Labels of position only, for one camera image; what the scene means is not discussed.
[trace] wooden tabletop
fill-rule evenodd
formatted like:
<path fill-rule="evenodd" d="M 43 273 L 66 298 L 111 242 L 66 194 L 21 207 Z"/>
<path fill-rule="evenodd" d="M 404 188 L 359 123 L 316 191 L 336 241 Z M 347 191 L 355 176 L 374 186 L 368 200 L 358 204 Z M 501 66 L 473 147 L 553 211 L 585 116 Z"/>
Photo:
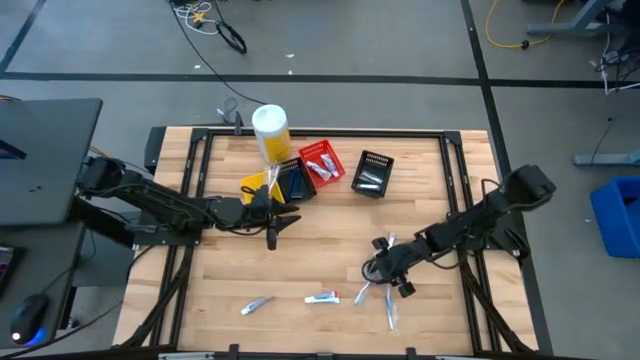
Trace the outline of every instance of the wooden tabletop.
<path fill-rule="evenodd" d="M 190 134 L 188 127 L 167 129 L 155 181 L 180 188 Z M 485 131 L 461 134 L 477 202 L 482 197 L 480 180 L 497 179 L 491 146 Z M 294 137 L 294 151 L 317 140 Z M 409 278 L 417 292 L 406 299 L 393 293 L 396 334 L 389 330 L 382 288 L 370 290 L 361 308 L 353 305 L 364 285 L 360 267 L 373 253 L 372 239 L 395 232 L 397 241 L 410 241 L 414 232 L 445 220 L 449 205 L 438 142 L 344 137 L 329 141 L 346 175 L 301 204 L 302 219 L 280 234 L 276 251 L 267 251 L 262 234 L 239 237 L 218 230 L 204 232 L 193 259 L 180 350 L 226 351 L 238 343 L 240 351 L 250 352 L 403 354 L 405 348 L 415 347 L 418 354 L 472 353 L 457 269 L 445 271 L 426 262 L 411 269 Z M 362 150 L 395 159 L 383 199 L 367 198 L 350 187 Z M 202 151 L 198 150 L 195 171 Z M 212 151 L 205 197 L 241 197 L 240 180 L 264 170 L 252 137 L 216 136 Z M 450 153 L 456 192 L 462 194 Z M 459 206 L 464 209 L 461 198 Z M 151 250 L 132 270 L 114 343 L 128 338 L 156 302 L 166 252 L 163 247 Z M 535 348 L 518 263 L 502 251 L 486 251 L 485 257 L 496 307 L 523 342 Z M 443 265 L 455 261 L 453 254 L 439 260 Z M 304 303 L 304 297 L 325 290 L 339 291 L 341 303 Z M 240 314 L 248 303 L 264 296 L 275 299 L 253 314 Z M 484 315 L 477 308 L 483 344 L 488 348 Z M 165 321 L 164 341 L 169 322 Z"/>

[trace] blue bin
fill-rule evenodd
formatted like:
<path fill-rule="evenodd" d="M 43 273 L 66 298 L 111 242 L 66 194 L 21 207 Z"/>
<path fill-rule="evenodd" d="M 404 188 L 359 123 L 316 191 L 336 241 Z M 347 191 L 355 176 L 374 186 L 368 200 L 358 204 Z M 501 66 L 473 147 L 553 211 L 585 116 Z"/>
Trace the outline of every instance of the blue bin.
<path fill-rule="evenodd" d="M 640 258 L 640 176 L 616 176 L 591 193 L 607 253 L 615 257 Z"/>

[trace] concrete floor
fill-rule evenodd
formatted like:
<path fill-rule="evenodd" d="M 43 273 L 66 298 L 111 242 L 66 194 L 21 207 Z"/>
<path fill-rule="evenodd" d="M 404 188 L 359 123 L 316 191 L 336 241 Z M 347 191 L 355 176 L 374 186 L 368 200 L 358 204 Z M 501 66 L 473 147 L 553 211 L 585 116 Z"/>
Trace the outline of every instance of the concrete floor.
<path fill-rule="evenodd" d="M 0 2 L 0 48 L 7 48 L 35 0 Z M 593 72 L 604 37 L 554 37 L 527 51 L 498 49 L 484 37 L 491 0 L 471 7 L 490 79 L 599 80 Z M 230 0 L 226 20 L 249 54 L 219 37 L 190 32 L 222 74 L 388 75 L 476 79 L 458 1 Z M 570 18 L 577 4 L 563 8 Z M 164 1 L 47 1 L 7 69 L 10 73 L 209 74 L 176 28 Z M 494 38 L 519 43 L 528 22 L 547 22 L 553 5 L 503 1 Z M 104 108 L 93 143 L 141 164 L 149 128 L 217 122 L 232 93 L 219 82 L 0 80 L 0 93 L 23 99 L 99 97 Z M 282 105 L 291 125 L 490 130 L 479 86 L 362 83 L 232 83 Z M 637 170 L 577 169 L 571 155 L 593 151 L 615 117 L 602 152 L 638 147 L 640 92 L 605 97 L 601 89 L 493 88 L 511 166 L 538 164 L 558 186 L 554 200 L 525 216 L 554 353 L 635 359 L 640 352 L 640 262 L 607 256 L 589 194 L 614 175 Z M 248 119 L 255 104 L 240 101 Z M 118 202 L 105 203 L 127 210 Z M 91 318 L 122 298 L 123 286 L 84 288 L 74 315 Z M 47 352 L 106 348 L 113 313 Z"/>

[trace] yellow object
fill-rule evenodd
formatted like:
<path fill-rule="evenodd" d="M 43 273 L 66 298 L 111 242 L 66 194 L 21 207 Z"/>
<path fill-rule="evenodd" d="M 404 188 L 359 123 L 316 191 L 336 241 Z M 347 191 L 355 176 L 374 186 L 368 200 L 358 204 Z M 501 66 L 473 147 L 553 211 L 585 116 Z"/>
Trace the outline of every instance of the yellow object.
<path fill-rule="evenodd" d="M 291 138 L 287 114 L 278 105 L 263 105 L 251 117 L 260 152 L 267 164 L 287 161 L 291 156 Z"/>
<path fill-rule="evenodd" d="M 202 21 L 202 19 L 204 19 L 206 15 L 207 15 L 207 13 L 196 12 L 194 17 L 193 17 L 193 23 L 195 24 L 197 22 Z"/>
<path fill-rule="evenodd" d="M 522 44 L 501 44 L 498 42 L 495 42 L 492 38 L 491 38 L 491 34 L 489 33 L 489 21 L 491 20 L 491 15 L 493 15 L 493 11 L 496 8 L 496 5 L 498 5 L 498 2 L 500 0 L 494 0 L 493 4 L 491 5 L 491 9 L 489 10 L 489 13 L 487 14 L 487 20 L 484 22 L 484 32 L 487 35 L 487 40 L 489 40 L 489 42 L 492 45 L 495 45 L 497 47 L 503 48 L 503 49 L 522 49 Z M 560 11 L 560 7 L 562 6 L 562 4 L 564 4 L 565 0 L 560 0 L 560 2 L 558 3 L 558 6 L 556 6 L 556 10 L 553 12 L 553 18 L 551 19 L 551 23 L 555 23 L 556 22 L 556 17 L 558 17 L 558 11 Z M 542 43 L 545 43 L 547 41 L 549 41 L 549 39 L 551 39 L 551 33 L 549 33 L 545 38 L 540 39 L 540 40 L 536 40 L 536 41 L 530 41 L 529 42 L 529 46 L 535 46 L 535 45 L 540 45 Z"/>
<path fill-rule="evenodd" d="M 255 175 L 246 177 L 242 179 L 240 184 L 241 184 L 240 186 L 246 186 L 253 190 L 258 190 L 262 185 L 267 184 L 267 173 L 261 172 L 260 174 L 255 174 Z M 284 196 L 282 196 L 282 191 L 280 190 L 280 185 L 278 184 L 277 181 L 275 186 L 271 190 L 271 192 L 274 199 L 284 204 Z M 253 194 L 247 194 L 247 193 L 243 193 L 243 194 L 244 194 L 244 203 L 249 204 L 251 202 L 251 199 L 253 198 Z"/>

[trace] computer monitor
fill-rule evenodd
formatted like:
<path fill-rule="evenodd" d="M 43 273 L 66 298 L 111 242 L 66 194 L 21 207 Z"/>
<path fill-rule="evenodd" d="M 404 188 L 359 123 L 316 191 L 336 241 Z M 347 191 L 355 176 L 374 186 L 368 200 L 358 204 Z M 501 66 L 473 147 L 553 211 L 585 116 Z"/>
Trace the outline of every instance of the computer monitor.
<path fill-rule="evenodd" d="M 0 226 L 65 222 L 100 99 L 0 102 Z"/>
<path fill-rule="evenodd" d="M 27 157 L 27 154 L 24 151 L 21 151 L 15 146 L 2 141 L 0 139 L 0 160 L 9 159 L 9 160 L 20 160 Z"/>

